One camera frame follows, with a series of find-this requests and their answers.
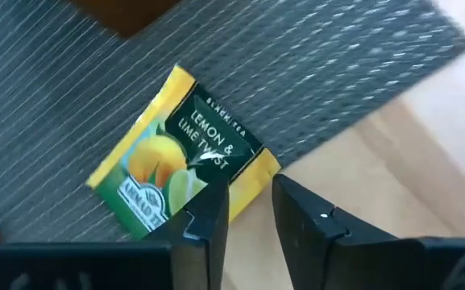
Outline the grey woven placemat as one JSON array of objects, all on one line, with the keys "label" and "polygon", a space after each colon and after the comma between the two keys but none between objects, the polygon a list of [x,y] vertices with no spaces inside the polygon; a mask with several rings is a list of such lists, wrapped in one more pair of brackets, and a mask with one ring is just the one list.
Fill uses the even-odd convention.
[{"label": "grey woven placemat", "polygon": [[431,0],[181,0],[129,39],[0,0],[2,237],[127,239],[85,181],[175,65],[288,165],[463,52]]}]

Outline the lemon lime tea packet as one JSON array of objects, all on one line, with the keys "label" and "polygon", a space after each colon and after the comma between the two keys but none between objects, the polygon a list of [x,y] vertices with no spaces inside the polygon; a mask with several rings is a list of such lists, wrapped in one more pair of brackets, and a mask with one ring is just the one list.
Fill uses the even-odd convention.
[{"label": "lemon lime tea packet", "polygon": [[175,66],[86,184],[132,237],[143,238],[220,176],[229,181],[234,219],[280,168],[229,110]]}]

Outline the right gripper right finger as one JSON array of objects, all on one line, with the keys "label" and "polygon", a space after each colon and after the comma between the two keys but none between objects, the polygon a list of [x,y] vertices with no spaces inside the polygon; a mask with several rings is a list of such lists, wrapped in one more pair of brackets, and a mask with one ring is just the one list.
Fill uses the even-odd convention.
[{"label": "right gripper right finger", "polygon": [[465,238],[398,238],[282,174],[272,204],[294,290],[465,290]]}]

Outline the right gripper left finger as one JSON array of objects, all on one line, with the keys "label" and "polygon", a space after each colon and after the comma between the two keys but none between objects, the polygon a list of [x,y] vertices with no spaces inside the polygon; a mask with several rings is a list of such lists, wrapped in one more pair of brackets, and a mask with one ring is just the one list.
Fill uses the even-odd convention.
[{"label": "right gripper left finger", "polygon": [[4,243],[0,290],[220,290],[228,218],[220,176],[140,241]]}]

